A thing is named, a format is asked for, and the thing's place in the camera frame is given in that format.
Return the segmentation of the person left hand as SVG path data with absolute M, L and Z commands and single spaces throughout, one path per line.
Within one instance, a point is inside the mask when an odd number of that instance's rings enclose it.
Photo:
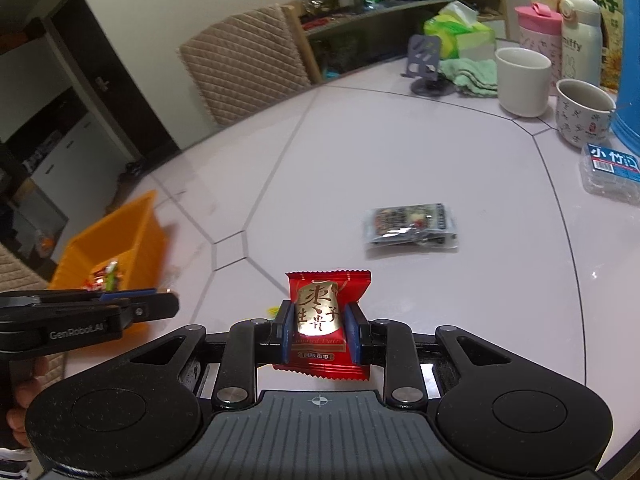
M 40 378 L 47 374 L 49 368 L 49 358 L 40 356 L 35 359 L 29 378 L 14 387 L 14 407 L 6 413 L 6 422 L 15 441 L 23 448 L 30 447 L 25 430 L 26 411 L 36 395 L 42 390 Z

